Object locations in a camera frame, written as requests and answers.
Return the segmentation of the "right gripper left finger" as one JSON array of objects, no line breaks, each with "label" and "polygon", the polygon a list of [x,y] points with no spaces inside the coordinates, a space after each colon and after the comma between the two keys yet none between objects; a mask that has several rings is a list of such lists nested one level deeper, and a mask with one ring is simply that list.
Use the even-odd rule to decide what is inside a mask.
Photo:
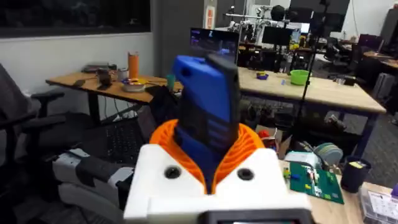
[{"label": "right gripper left finger", "polygon": [[129,190],[125,219],[196,219],[206,212],[204,177],[174,141],[173,119],[141,147]]}]

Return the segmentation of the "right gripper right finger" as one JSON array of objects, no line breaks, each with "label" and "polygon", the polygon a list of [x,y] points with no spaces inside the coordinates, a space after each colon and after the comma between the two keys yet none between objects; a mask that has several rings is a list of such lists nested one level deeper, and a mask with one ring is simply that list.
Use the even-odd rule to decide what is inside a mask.
[{"label": "right gripper right finger", "polygon": [[287,189],[276,152],[244,124],[239,125],[237,140],[216,169],[212,193],[244,203],[310,203],[305,194]]}]

